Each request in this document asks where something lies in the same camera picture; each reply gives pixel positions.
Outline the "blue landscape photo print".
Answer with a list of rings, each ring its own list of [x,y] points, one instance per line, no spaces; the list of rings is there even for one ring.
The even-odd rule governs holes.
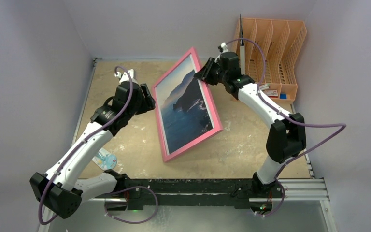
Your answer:
[[[196,62],[189,55],[155,88],[169,155],[214,128],[202,85],[194,78],[196,70]]]

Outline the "pink wooden picture frame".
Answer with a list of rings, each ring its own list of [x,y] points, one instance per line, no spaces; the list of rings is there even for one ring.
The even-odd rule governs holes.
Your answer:
[[[156,114],[156,120],[157,120],[157,130],[158,130],[158,135],[159,135],[159,139],[160,139],[162,160],[164,162],[169,162],[169,161],[177,158],[178,156],[180,156],[181,154],[184,154],[186,151],[190,150],[191,148],[193,148],[193,147],[197,146],[198,144],[200,144],[200,143],[210,139],[211,137],[219,134],[224,129],[224,127],[223,127],[223,125],[220,121],[219,113],[217,111],[216,105],[214,103],[214,98],[211,94],[211,91],[208,87],[208,84],[203,82],[203,81],[200,81],[200,84],[202,85],[202,90],[203,90],[204,96],[206,98],[206,105],[209,108],[209,112],[210,112],[210,116],[211,116],[214,128],[212,130],[210,130],[209,132],[205,133],[204,135],[202,135],[201,137],[199,137],[198,139],[196,139],[196,140],[190,142],[189,144],[185,145],[184,147],[180,148],[173,155],[169,155],[168,152],[167,152],[166,142],[165,142],[165,138],[164,138],[164,135],[163,135],[162,122],[161,122],[161,118],[160,118],[160,114],[159,114],[159,110],[158,110],[155,88],[156,88],[157,84],[160,81],[163,80],[163,78],[165,78],[182,60],[184,60],[189,55],[192,55],[193,59],[196,62],[196,67],[197,67],[196,73],[197,73],[201,69],[200,58],[198,56],[198,53],[197,53],[196,49],[192,47],[184,55],[182,55],[182,57],[179,60],[177,60],[176,63],[168,71],[166,71],[155,82],[155,84],[152,86],[152,95],[153,95],[153,97],[156,101],[155,114]]]

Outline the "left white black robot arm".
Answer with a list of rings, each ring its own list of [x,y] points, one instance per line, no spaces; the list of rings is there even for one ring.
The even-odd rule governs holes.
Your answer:
[[[39,201],[39,220],[45,225],[42,209],[45,207],[66,219],[80,204],[110,194],[114,198],[125,191],[124,174],[109,169],[100,175],[80,180],[79,176],[101,148],[125,127],[135,116],[154,110],[155,100],[147,84],[121,82],[114,96],[95,110],[81,137],[52,168],[44,174],[36,172],[30,184]]]

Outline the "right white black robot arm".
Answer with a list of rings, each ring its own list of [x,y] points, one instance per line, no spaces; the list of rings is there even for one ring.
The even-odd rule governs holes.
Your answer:
[[[194,78],[209,85],[223,84],[229,94],[252,109],[268,127],[268,156],[252,178],[253,193],[265,196],[275,185],[284,165],[306,148],[304,117],[280,107],[250,76],[242,74],[239,57],[234,52],[209,58]]]

